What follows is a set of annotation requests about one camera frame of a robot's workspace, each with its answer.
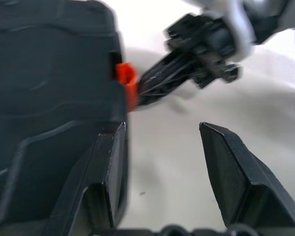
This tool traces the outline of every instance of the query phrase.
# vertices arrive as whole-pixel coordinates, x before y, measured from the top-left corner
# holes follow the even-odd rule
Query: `black plastic part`
[[[211,185],[225,225],[295,227],[295,202],[230,130],[200,125]]]
[[[225,232],[199,229],[187,232],[180,226],[167,226],[160,233],[148,230],[95,230],[92,236],[295,236],[295,228],[260,228],[252,229],[249,226],[231,225]]]
[[[86,190],[92,226],[118,225],[128,171],[120,62],[102,3],[0,1],[0,234],[68,235]]]
[[[279,25],[280,15],[261,18],[260,15],[256,16],[253,12],[250,12],[249,8],[245,5],[244,9],[255,33],[255,43],[262,44],[276,32]]]
[[[238,78],[238,66],[225,63],[235,44],[222,20],[187,14],[166,32],[172,52],[141,77],[139,105],[161,99],[189,79],[203,89],[218,78],[227,83]]]

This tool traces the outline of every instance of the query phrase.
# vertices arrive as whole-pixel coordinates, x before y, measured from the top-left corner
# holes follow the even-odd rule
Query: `black plastic housing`
[[[102,3],[0,0],[0,233],[67,235],[85,192],[105,211],[96,208],[101,225],[119,223],[128,166],[120,62]]]

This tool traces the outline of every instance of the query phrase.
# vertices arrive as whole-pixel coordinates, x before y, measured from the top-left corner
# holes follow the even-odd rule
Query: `orange plastic clip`
[[[137,72],[130,63],[121,63],[116,66],[117,80],[126,90],[128,111],[135,109],[138,103]]]

